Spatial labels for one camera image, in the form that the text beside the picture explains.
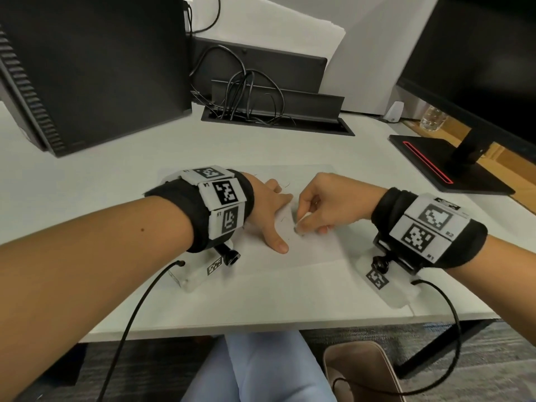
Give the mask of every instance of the hand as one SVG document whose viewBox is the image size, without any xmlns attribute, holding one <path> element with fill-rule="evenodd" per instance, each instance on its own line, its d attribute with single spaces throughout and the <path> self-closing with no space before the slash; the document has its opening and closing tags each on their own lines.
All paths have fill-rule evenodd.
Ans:
<svg viewBox="0 0 536 402">
<path fill-rule="evenodd" d="M 327 233 L 334 226 L 370 219 L 387 189 L 336 174 L 319 173 L 300 194 L 296 231 Z"/>
<path fill-rule="evenodd" d="M 253 175 L 244 172 L 243 175 L 251 183 L 255 194 L 255 206 L 248 221 L 260 228 L 268 246 L 281 254 L 286 254 L 288 245 L 276 231 L 276 211 L 288 204 L 293 196 L 281 194 L 281 186 L 275 179 L 262 183 Z"/>
</svg>

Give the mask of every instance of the forearm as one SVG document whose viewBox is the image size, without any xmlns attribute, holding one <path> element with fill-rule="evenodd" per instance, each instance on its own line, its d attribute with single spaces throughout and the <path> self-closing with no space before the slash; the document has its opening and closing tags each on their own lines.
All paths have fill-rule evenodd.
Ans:
<svg viewBox="0 0 536 402">
<path fill-rule="evenodd" d="M 536 255 L 488 236 L 469 263 L 447 270 L 536 345 Z"/>
<path fill-rule="evenodd" d="M 14 397 L 192 240 L 184 213 L 149 197 L 1 246 L 0 395 Z"/>
</svg>

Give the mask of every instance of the light blue pants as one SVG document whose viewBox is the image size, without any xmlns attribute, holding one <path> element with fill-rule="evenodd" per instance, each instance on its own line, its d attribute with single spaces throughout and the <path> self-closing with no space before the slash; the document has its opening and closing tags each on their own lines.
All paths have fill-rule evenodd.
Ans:
<svg viewBox="0 0 536 402">
<path fill-rule="evenodd" d="M 298 331 L 221 337 L 182 402 L 336 402 Z"/>
</svg>

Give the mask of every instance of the left hand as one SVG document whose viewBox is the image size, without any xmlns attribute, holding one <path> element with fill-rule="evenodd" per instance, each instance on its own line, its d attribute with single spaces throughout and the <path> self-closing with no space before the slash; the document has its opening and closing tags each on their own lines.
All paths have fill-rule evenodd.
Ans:
<svg viewBox="0 0 536 402">
<path fill-rule="evenodd" d="M 243 175 L 251 183 L 255 194 L 255 206 L 248 221 L 260 228 L 268 246 L 278 253 L 286 254 L 288 245 L 276 231 L 276 212 L 288 204 L 293 196 L 281 193 L 281 186 L 275 179 L 262 183 L 253 175 L 244 172 Z"/>
</svg>

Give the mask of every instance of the monitor base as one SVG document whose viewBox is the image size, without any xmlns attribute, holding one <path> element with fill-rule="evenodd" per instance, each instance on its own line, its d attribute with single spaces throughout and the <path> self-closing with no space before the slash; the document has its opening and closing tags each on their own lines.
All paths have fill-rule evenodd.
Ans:
<svg viewBox="0 0 536 402">
<path fill-rule="evenodd" d="M 444 139 L 390 135 L 389 141 L 441 192 L 512 195 L 515 190 L 478 163 L 452 162 L 455 147 Z"/>
</svg>

